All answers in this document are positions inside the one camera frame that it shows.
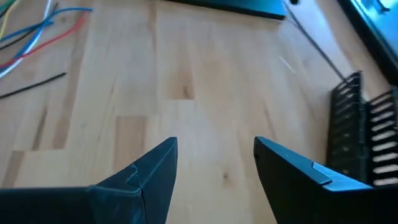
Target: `blue wire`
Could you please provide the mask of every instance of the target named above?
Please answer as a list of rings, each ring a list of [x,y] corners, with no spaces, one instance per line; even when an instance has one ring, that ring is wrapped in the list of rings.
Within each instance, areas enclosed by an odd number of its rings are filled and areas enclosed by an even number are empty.
[[[46,23],[45,27],[51,26],[52,24],[54,24],[54,22],[50,21],[50,22]],[[30,26],[30,27],[23,28],[23,29],[21,29],[21,30],[19,30],[19,31],[17,31],[17,32],[14,32],[14,33],[12,33],[12,34],[9,34],[9,35],[3,37],[3,38],[0,40],[0,42],[4,42],[4,41],[6,41],[6,40],[8,40],[8,39],[11,39],[11,38],[13,38],[13,37],[19,35],[19,34],[22,34],[22,33],[29,32],[29,31],[31,31],[31,30],[37,29],[37,28],[40,27],[41,25],[42,25],[42,22],[41,22],[41,23],[38,23],[38,24],[35,24],[35,25],[32,25],[32,26]]]
[[[25,46],[22,47],[22,49],[20,51],[18,51],[18,53],[16,53],[16,55],[13,58],[19,58],[21,55],[24,54],[24,52],[26,51],[26,49],[29,48],[29,46],[35,41],[35,39],[39,36],[39,34],[41,33],[41,31],[44,29],[45,26],[47,26],[48,23],[51,23],[51,19],[53,17],[55,17],[56,15],[60,14],[61,12],[67,12],[67,11],[90,11],[92,12],[93,9],[92,8],[87,8],[87,7],[71,7],[71,8],[66,8],[66,9],[60,9],[57,10],[55,12],[53,12],[51,15],[49,15],[43,22],[40,23],[40,28],[38,29],[38,31],[35,33],[35,35],[30,39],[30,41],[28,41],[28,43],[25,44]],[[0,69],[0,72],[5,71],[5,69],[7,69],[9,66]]]

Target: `wooden table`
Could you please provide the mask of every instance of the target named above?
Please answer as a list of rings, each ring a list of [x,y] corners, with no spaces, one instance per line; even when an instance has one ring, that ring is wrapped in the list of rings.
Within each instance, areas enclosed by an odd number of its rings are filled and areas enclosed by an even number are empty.
[[[45,2],[22,1],[7,32],[39,22]],[[68,72],[0,101],[0,186],[95,184],[177,136],[168,223],[275,223],[254,137],[324,162],[340,82],[292,21],[164,1],[61,1],[68,6],[95,11],[0,80],[6,93]],[[368,98],[389,88],[336,2],[291,8],[344,74],[364,71]],[[60,15],[41,42],[80,16]]]

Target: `yellow wire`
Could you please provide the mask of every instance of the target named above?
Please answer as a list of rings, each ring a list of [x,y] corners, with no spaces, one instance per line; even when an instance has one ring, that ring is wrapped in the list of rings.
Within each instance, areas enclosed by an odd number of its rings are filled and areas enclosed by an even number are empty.
[[[4,34],[4,31],[6,30],[8,16],[10,15],[10,12],[18,5],[19,1],[20,0],[14,1],[14,3],[12,3],[11,7],[9,8],[9,10],[6,12],[6,15],[4,15],[4,22],[2,23],[1,30],[0,30],[0,40],[2,38],[2,35]]]

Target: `black slotted part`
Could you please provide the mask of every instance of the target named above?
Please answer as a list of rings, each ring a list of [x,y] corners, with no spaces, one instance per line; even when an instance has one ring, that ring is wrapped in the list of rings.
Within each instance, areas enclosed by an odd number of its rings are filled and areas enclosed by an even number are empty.
[[[391,104],[390,106],[384,108],[383,110],[380,110],[380,111],[375,112],[375,113],[371,113],[370,117],[375,118],[377,116],[382,115],[385,112],[391,112],[391,111],[394,111],[394,110],[395,110],[394,104]]]
[[[377,167],[384,167],[384,166],[389,166],[389,165],[394,165],[394,164],[398,164],[398,158],[374,162],[373,167],[377,168]]]
[[[396,131],[396,124],[395,123],[391,123],[390,125],[383,127],[381,129],[378,129],[377,131],[372,131],[372,136],[378,136],[379,134],[388,132],[388,131]]]
[[[361,74],[355,73],[333,89],[326,165],[337,172],[366,180],[364,169],[364,102],[361,97]]]
[[[390,116],[387,116],[387,117],[385,117],[385,118],[382,118],[382,119],[380,119],[380,120],[378,120],[378,121],[375,121],[375,122],[370,122],[371,123],[371,128],[374,128],[374,127],[376,127],[376,126],[379,126],[380,124],[384,124],[384,123],[386,123],[387,121],[395,121],[395,119],[396,119],[396,115],[395,115],[395,113],[394,114],[392,114],[392,115],[390,115]]]
[[[386,155],[386,154],[389,154],[389,153],[397,153],[397,147],[393,146],[393,147],[390,147],[390,148],[387,148],[387,149],[383,149],[383,150],[379,150],[379,151],[373,151],[372,155],[373,155],[373,158],[375,158],[376,156],[382,156],[382,155]]]
[[[385,92],[385,93],[383,93],[383,94],[381,94],[381,95],[379,95],[379,96],[373,98],[372,100],[369,101],[369,103],[370,103],[370,104],[373,104],[374,102],[378,101],[380,98],[383,98],[383,97],[385,97],[385,96],[387,96],[387,95],[391,95],[391,94],[392,94],[391,91],[387,91],[387,92]]]
[[[388,179],[392,177],[398,177],[398,170],[375,174],[376,180]]]
[[[389,142],[397,142],[397,136],[396,135],[392,135],[383,139],[378,139],[376,141],[373,141],[373,147],[376,146],[381,146],[383,144],[389,143]]]
[[[372,106],[373,106],[373,110],[374,110],[374,109],[377,109],[378,107],[380,107],[380,106],[382,106],[382,105],[384,105],[384,104],[386,104],[386,103],[391,103],[392,100],[393,100],[393,98],[392,98],[392,96],[391,96],[391,97],[387,97],[386,99],[383,99],[382,101],[377,102],[377,103],[375,103],[375,104],[371,103]]]

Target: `black object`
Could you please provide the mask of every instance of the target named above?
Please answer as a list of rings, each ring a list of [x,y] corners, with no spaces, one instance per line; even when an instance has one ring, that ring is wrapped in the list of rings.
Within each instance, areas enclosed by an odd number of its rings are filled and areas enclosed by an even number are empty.
[[[391,85],[398,85],[398,1],[337,0]]]
[[[24,92],[24,91],[33,89],[33,88],[35,88],[35,87],[44,85],[44,84],[46,84],[46,83],[55,81],[55,80],[57,80],[57,79],[59,79],[59,78],[64,77],[66,74],[67,74],[67,73],[64,72],[64,73],[61,73],[61,74],[56,75],[56,76],[54,76],[54,77],[48,78],[48,79],[46,79],[46,80],[44,80],[44,81],[35,83],[35,84],[33,84],[33,85],[30,85],[30,86],[21,88],[21,89],[19,89],[19,90],[12,91],[12,92],[10,92],[10,93],[3,94],[3,95],[0,96],[0,100],[5,99],[5,98],[8,98],[8,97],[10,97],[10,96],[14,96],[14,95],[16,95],[16,94],[18,94],[18,93],[22,93],[22,92]]]
[[[397,99],[392,88],[363,100],[359,72],[333,89],[326,166],[369,185],[394,183],[398,172],[383,168],[398,166]]]
[[[177,138],[89,187],[0,190],[0,223],[165,223],[177,172]]]
[[[279,224],[397,222],[395,186],[373,189],[262,137],[254,158]]]
[[[286,13],[282,0],[168,0],[196,6],[282,20]]]

